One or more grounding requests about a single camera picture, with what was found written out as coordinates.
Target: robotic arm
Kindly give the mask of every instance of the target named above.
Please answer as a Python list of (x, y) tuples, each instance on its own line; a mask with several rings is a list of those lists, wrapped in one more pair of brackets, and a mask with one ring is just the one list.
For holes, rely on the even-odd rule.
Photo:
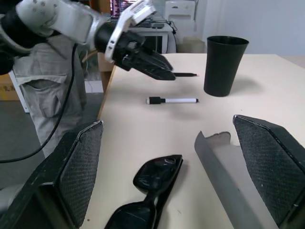
[(128, 31), (155, 13), (151, 0), (138, 0), (124, 10), (116, 26), (90, 7), (69, 0), (23, 0), (0, 19), (0, 72), (12, 69), (15, 56), (25, 56), (34, 45), (57, 31), (74, 42), (105, 53), (107, 61), (157, 80), (175, 80), (172, 66), (143, 46), (145, 39)]

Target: black plastic cup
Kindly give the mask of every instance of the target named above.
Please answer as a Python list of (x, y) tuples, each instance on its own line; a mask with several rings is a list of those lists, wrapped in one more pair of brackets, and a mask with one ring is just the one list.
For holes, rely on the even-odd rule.
[(204, 91), (224, 97), (230, 93), (233, 81), (249, 41), (228, 36), (208, 37)]

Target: black sunglasses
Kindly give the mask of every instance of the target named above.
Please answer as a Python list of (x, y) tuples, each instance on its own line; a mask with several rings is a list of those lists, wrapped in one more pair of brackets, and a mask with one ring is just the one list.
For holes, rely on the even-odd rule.
[(156, 229), (182, 162), (182, 155), (164, 156), (146, 162), (133, 179), (133, 184), (147, 194), (145, 200), (118, 208), (105, 229)]

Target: cable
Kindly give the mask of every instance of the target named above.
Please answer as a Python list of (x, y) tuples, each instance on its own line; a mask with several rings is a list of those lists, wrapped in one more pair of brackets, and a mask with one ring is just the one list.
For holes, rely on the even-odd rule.
[(48, 138), (45, 140), (45, 142), (38, 148), (36, 149), (33, 153), (31, 154), (28, 154), (26, 156), (22, 156), (22, 157), (18, 157), (18, 158), (15, 158), (15, 159), (8, 159), (8, 160), (0, 160), (0, 164), (4, 164), (4, 163), (10, 163), (10, 162), (16, 162), (16, 161), (22, 161), (24, 159), (27, 159), (31, 156), (34, 156), (36, 154), (38, 154), (45, 146), (46, 144), (49, 142), (49, 140), (51, 139), (51, 137), (53, 136), (53, 134), (55, 133), (58, 125), (59, 125), (59, 122), (61, 121), (61, 117), (63, 115), (63, 112), (66, 108), (66, 105), (67, 105), (67, 102), (68, 102), (68, 98), (69, 98), (69, 95), (70, 95), (70, 91), (71, 91), (71, 88), (72, 88), (72, 84), (73, 84), (73, 81), (74, 81), (74, 74), (75, 74), (75, 69), (74, 69), (74, 56), (75, 56), (75, 51), (76, 51), (76, 47), (77, 47), (77, 44), (75, 44), (73, 46), (73, 50), (72, 50), (72, 60), (71, 60), (71, 67), (72, 67), (72, 76), (71, 76), (71, 80), (70, 80), (70, 84), (69, 84), (69, 87), (68, 87), (68, 91), (67, 91), (67, 94), (66, 94), (66, 97), (65, 97), (65, 100), (63, 102), (63, 105), (62, 105), (62, 109), (61, 109), (61, 112), (59, 114), (59, 117), (56, 121), (56, 124), (52, 130), (52, 132), (50, 133), (50, 135), (48, 136)]

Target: gray pants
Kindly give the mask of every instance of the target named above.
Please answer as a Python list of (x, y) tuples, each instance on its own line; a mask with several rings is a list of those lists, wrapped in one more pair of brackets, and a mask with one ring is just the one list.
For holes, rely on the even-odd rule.
[[(24, 99), (40, 143), (49, 136), (62, 109), (71, 80), (71, 53), (73, 43), (63, 36), (50, 38), (66, 59), (47, 44), (36, 45), (28, 57), (17, 59), (14, 73), (21, 86)], [(84, 76), (77, 52), (74, 58), (75, 77), (68, 103), (53, 137), (44, 147), (48, 157), (62, 136), (75, 128), (82, 119), (86, 104)]]

